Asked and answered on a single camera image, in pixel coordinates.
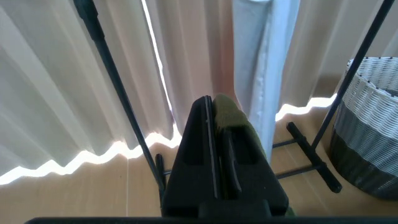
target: wooden floor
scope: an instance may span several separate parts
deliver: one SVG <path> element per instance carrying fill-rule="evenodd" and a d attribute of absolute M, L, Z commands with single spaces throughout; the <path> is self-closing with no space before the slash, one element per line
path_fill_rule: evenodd
<path fill-rule="evenodd" d="M 277 123 L 274 142 L 291 138 L 285 128 L 289 121 L 294 121 L 312 142 L 324 115 L 323 110 L 312 110 L 301 116 L 285 116 Z M 343 184 L 343 190 L 339 194 L 331 192 L 316 171 L 280 180 L 296 214 L 398 215 L 398 202 L 371 197 L 337 174 L 325 152 L 330 142 L 330 130 L 317 152 Z M 153 155 L 161 152 L 166 168 L 170 169 L 177 148 L 156 144 L 151 147 L 151 152 Z M 275 173 L 309 164 L 296 144 L 273 151 L 271 166 Z M 72 175 L 25 177 L 0 186 L 0 201 L 0 223 L 24 223 L 42 216 L 160 216 L 157 186 L 143 156 L 130 160 L 117 156 L 101 165 L 84 164 Z"/>

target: laundry basket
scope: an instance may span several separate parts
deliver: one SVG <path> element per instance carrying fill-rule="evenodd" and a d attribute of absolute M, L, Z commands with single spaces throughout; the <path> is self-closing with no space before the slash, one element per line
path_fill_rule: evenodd
<path fill-rule="evenodd" d="M 397 96 L 398 58 L 364 58 L 339 106 L 330 143 L 340 175 L 387 200 L 398 200 Z"/>

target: black pole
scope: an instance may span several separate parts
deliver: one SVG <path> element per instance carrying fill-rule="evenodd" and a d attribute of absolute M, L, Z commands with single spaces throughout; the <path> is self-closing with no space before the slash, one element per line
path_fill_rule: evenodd
<path fill-rule="evenodd" d="M 119 96 L 120 102 L 123 105 L 124 111 L 129 118 L 130 124 L 134 133 L 136 134 L 138 143 L 141 145 L 142 151 L 147 159 L 149 167 L 155 177 L 157 185 L 159 186 L 159 191 L 164 191 L 164 184 L 162 178 L 159 175 L 157 168 L 155 166 L 154 160 L 150 155 L 148 146 L 145 142 L 144 136 L 142 135 L 141 129 L 138 125 L 136 116 L 132 110 L 129 98 L 127 96 L 126 90 L 123 87 L 122 80 L 120 79 L 118 70 L 114 64 L 111 52 L 108 49 L 108 45 L 105 41 L 105 35 L 102 31 L 100 22 L 97 18 L 97 10 L 95 8 L 94 2 L 92 0 L 73 0 L 75 7 L 79 16 L 83 19 L 90 37 L 93 39 L 99 54 L 101 55 L 102 61 L 108 71 L 109 77 L 112 80 L 113 87 Z"/>
<path fill-rule="evenodd" d="M 334 113 L 337 110 L 338 105 L 341 103 L 341 100 L 343 99 L 344 94 L 346 93 L 346 90 L 351 83 L 352 79 L 354 78 L 354 75 L 356 71 L 358 70 L 359 66 L 362 63 L 363 58 L 366 55 L 366 52 L 369 50 L 369 47 L 372 44 L 372 41 L 374 40 L 377 32 L 379 31 L 384 19 L 387 16 L 388 11 L 390 10 L 392 4 L 394 3 L 394 0 L 384 0 L 383 3 L 380 6 L 379 11 L 377 12 L 372 25 L 370 26 L 368 33 L 366 34 L 358 52 L 355 55 L 355 58 L 353 60 L 353 63 L 351 64 L 350 68 L 348 69 L 348 72 L 346 76 L 344 77 L 343 82 L 341 83 L 340 88 L 337 91 L 337 96 L 334 102 L 330 106 L 330 110 L 328 114 L 326 115 L 325 119 L 322 122 L 321 128 L 319 129 L 318 134 L 315 136 L 315 139 L 312 142 L 311 148 L 315 150 L 323 136 L 323 134 L 326 131 L 326 128 L 328 127 Z"/>

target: light strip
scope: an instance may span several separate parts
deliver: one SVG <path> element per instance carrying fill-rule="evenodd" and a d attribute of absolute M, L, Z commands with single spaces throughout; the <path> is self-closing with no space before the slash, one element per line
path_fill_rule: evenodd
<path fill-rule="evenodd" d="M 276 114 L 275 120 L 281 120 L 286 114 L 306 114 L 313 107 L 328 107 L 335 100 L 335 98 L 336 94 L 334 94 L 331 98 L 311 98 L 306 107 L 300 108 L 291 105 L 283 105 L 280 111 Z M 151 147 L 155 143 L 160 143 L 169 148 L 175 148 L 180 144 L 181 139 L 182 137 L 177 129 L 177 125 L 173 124 L 172 139 L 167 139 L 161 134 L 151 133 L 145 138 L 145 141 L 148 147 Z M 0 176 L 0 185 L 8 184 L 20 177 L 43 177 L 51 172 L 59 175 L 72 174 L 85 162 L 92 164 L 102 164 L 110 161 L 117 154 L 124 155 L 127 159 L 133 159 L 142 155 L 142 149 L 140 146 L 137 146 L 133 150 L 130 150 L 124 142 L 118 141 L 115 142 L 102 156 L 94 155 L 88 151 L 82 151 L 65 167 L 60 166 L 54 160 L 46 162 L 36 170 L 16 167 L 15 169 Z"/>

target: basket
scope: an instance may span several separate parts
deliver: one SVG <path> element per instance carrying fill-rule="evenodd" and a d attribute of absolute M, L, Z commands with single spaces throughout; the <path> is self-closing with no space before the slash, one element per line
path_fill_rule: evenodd
<path fill-rule="evenodd" d="M 340 175 L 387 200 L 398 200 L 396 96 L 398 58 L 364 58 L 339 105 L 330 143 Z"/>

